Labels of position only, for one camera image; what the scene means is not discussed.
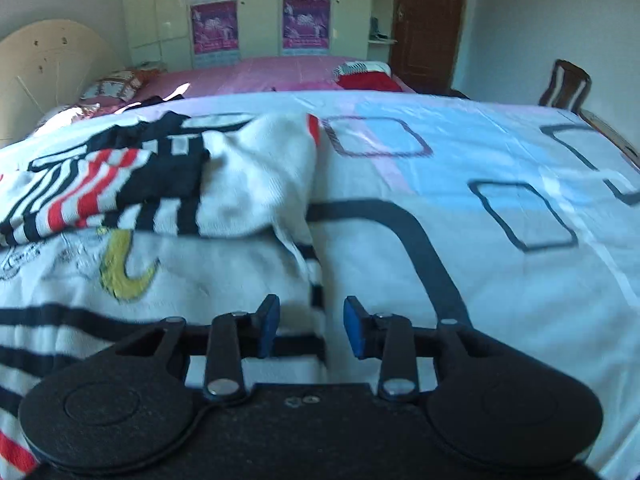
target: chair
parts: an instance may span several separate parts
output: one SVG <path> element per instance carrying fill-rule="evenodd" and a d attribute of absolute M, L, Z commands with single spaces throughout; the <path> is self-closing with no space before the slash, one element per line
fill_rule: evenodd
<path fill-rule="evenodd" d="M 562 72 L 560 88 L 558 89 L 558 74 Z M 579 66 L 558 59 L 551 73 L 549 88 L 542 94 L 540 106 L 551 106 L 580 113 L 580 108 L 591 90 L 591 77 Z"/>

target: corner shelf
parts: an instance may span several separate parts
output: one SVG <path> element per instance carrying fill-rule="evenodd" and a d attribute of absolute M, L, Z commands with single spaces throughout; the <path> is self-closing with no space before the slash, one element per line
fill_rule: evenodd
<path fill-rule="evenodd" d="M 393 45 L 396 44 L 398 41 L 396 40 L 369 40 L 369 44 L 374 44 L 374 45 Z"/>

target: pink blanket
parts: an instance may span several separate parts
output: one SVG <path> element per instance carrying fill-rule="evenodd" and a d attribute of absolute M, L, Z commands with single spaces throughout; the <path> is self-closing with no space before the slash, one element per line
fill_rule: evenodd
<path fill-rule="evenodd" d="M 342 90 L 334 82 L 333 70 L 347 60 L 353 58 L 257 57 L 233 66 L 163 74 L 138 92 L 135 100 L 142 101 L 154 95 L 165 98 L 185 83 L 190 84 L 183 94 L 187 98 L 248 92 Z M 414 93 L 399 79 L 395 79 L 404 92 Z"/>

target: door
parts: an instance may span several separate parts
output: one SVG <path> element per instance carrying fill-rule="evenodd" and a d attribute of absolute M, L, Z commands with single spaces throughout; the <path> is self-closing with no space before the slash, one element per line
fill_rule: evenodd
<path fill-rule="evenodd" d="M 398 0 L 394 73 L 417 92 L 448 95 L 466 0 Z"/>

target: headboard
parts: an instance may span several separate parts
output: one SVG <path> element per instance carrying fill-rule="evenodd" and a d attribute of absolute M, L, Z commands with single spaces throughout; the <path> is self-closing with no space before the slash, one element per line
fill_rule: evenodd
<path fill-rule="evenodd" d="M 31 23 L 0 41 L 0 147 L 22 140 L 58 105 L 123 67 L 90 28 L 71 20 Z"/>

